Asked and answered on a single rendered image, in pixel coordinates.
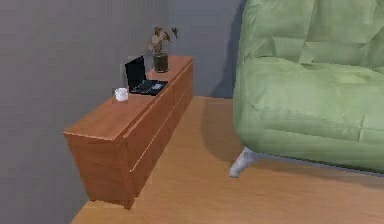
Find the house plant in dark pot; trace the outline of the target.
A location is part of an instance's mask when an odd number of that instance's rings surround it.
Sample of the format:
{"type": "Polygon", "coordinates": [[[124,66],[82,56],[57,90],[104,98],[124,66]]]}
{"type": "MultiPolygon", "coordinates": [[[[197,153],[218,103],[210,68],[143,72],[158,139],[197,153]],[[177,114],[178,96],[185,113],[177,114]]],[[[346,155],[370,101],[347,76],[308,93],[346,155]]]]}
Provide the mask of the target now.
{"type": "Polygon", "coordinates": [[[170,31],[165,31],[162,27],[154,28],[154,34],[147,46],[153,54],[154,70],[157,73],[168,71],[168,47],[173,40],[178,38],[178,32],[176,27],[172,27],[170,31]]]}

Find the black laptop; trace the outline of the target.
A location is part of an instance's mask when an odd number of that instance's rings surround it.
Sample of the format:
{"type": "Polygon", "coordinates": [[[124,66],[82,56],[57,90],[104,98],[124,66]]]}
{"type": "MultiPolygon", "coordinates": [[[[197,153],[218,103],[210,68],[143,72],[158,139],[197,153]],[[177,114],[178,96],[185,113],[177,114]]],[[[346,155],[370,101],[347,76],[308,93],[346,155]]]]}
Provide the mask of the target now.
{"type": "Polygon", "coordinates": [[[125,71],[131,94],[156,96],[167,85],[167,81],[153,80],[146,77],[143,56],[126,63],[125,71]]]}

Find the white mug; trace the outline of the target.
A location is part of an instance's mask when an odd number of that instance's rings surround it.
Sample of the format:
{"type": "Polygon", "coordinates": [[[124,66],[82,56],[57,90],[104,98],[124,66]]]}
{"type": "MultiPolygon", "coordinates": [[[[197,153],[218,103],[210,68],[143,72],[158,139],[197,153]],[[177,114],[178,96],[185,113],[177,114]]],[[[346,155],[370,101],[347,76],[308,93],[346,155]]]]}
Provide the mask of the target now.
{"type": "Polygon", "coordinates": [[[116,88],[114,91],[115,99],[119,102],[126,101],[129,96],[127,88],[116,88]]]}

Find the brown wooden chest of drawers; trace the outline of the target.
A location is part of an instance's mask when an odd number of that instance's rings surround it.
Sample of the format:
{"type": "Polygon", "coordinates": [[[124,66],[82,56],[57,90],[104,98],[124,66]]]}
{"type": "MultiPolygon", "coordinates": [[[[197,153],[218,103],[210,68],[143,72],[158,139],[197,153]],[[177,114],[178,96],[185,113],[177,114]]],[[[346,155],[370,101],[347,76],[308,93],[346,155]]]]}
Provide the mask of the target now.
{"type": "Polygon", "coordinates": [[[132,207],[193,98],[193,58],[170,56],[155,96],[110,98],[64,131],[87,195],[132,207]]]}

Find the green sofa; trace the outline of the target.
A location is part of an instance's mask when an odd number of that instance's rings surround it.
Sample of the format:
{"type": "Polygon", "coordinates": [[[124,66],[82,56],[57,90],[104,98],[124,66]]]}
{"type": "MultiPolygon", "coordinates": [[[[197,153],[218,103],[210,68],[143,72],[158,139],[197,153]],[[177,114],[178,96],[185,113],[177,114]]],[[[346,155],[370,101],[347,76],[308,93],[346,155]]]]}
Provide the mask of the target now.
{"type": "Polygon", "coordinates": [[[384,174],[384,0],[247,0],[233,125],[264,157],[384,174]]]}

